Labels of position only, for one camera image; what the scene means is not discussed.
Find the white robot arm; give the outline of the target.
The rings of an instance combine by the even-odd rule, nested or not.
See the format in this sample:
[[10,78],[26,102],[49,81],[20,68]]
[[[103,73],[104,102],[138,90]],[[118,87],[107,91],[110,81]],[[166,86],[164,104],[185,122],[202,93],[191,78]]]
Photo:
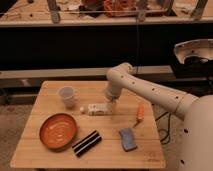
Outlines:
[[159,105],[184,121],[178,171],[213,171],[213,95],[197,97],[133,76],[131,64],[106,73],[105,96],[117,100],[125,88]]

